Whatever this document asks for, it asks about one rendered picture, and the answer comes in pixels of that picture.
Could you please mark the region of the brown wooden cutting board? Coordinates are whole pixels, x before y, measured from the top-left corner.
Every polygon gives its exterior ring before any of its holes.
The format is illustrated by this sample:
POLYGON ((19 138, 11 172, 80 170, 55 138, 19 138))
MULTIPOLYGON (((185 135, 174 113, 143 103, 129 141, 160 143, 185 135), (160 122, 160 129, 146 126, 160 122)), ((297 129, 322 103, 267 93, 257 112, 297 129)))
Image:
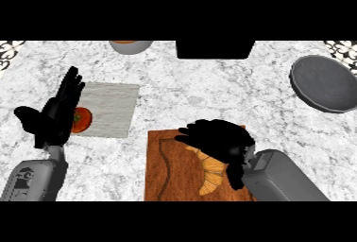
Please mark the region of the brown wooden cutting board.
POLYGON ((148 132, 145 200, 146 201, 256 201, 247 188, 235 191, 222 171, 222 185, 205 195, 205 171, 202 164, 207 155, 174 140, 179 130, 148 132))

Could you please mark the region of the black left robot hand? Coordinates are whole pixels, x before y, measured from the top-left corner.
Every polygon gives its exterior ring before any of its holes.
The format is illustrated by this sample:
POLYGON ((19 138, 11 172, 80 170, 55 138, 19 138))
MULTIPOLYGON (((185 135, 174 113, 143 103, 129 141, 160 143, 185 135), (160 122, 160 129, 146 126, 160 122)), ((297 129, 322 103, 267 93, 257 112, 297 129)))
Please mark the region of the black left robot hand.
POLYGON ((36 135, 36 148, 62 146, 67 143, 84 87, 79 68, 71 66, 56 96, 48 100, 42 111, 27 106, 15 108, 14 114, 24 130, 36 135))

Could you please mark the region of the grey bowl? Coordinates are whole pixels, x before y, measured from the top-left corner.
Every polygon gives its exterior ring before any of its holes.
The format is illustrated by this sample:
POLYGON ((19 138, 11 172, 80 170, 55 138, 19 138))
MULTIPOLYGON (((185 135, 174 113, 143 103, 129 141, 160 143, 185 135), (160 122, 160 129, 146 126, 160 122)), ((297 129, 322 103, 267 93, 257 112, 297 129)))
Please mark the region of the grey bowl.
POLYGON ((133 43, 117 43, 111 41, 114 50, 123 55, 136 55, 143 52, 152 44, 152 41, 135 41, 133 43))

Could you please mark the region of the dark grey pan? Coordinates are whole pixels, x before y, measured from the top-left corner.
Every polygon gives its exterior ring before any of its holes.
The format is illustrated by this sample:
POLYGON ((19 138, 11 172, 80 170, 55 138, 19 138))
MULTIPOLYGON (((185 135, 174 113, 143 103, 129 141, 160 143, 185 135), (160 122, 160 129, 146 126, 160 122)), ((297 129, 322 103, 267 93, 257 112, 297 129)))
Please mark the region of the dark grey pan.
POLYGON ((347 67, 325 56, 301 57, 289 72, 294 92, 322 112, 357 110, 357 77, 347 67))

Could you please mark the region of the red tomato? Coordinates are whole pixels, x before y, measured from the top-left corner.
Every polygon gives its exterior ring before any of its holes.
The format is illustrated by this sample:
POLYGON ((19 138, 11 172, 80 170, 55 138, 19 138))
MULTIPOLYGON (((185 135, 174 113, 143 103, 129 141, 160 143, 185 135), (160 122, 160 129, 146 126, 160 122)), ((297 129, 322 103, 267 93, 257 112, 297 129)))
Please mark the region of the red tomato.
POLYGON ((80 133, 89 129, 92 124, 92 112, 87 108, 79 107, 74 111, 73 133, 80 133))

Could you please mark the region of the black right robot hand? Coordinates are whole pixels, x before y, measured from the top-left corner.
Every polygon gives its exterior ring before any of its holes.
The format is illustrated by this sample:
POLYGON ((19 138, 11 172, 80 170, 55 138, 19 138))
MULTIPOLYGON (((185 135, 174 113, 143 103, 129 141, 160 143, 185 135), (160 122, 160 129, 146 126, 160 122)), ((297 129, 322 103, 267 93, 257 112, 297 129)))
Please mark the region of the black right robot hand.
POLYGON ((214 119, 197 120, 179 129, 177 142, 198 148, 210 157, 228 164, 226 174, 235 190, 244 188, 242 166, 245 165, 247 148, 256 145, 247 129, 235 123, 214 119))

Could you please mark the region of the golden croissant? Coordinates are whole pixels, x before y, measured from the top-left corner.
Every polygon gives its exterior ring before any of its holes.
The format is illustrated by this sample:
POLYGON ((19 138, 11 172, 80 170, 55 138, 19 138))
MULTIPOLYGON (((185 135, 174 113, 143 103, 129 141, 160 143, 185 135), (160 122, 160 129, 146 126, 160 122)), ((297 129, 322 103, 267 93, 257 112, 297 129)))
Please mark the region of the golden croissant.
POLYGON ((186 150, 197 154, 204 169, 204 182, 199 188, 199 195, 211 194, 223 184, 223 173, 226 171, 226 164, 205 154, 197 147, 186 146, 186 150))

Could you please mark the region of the black appliance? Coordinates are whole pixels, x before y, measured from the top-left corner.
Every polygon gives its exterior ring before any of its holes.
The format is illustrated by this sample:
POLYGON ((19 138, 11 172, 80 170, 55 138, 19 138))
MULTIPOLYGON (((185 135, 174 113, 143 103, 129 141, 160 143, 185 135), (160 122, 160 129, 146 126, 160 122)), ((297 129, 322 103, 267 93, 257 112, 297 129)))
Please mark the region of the black appliance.
POLYGON ((188 60, 244 60, 254 41, 177 41, 177 58, 188 60))

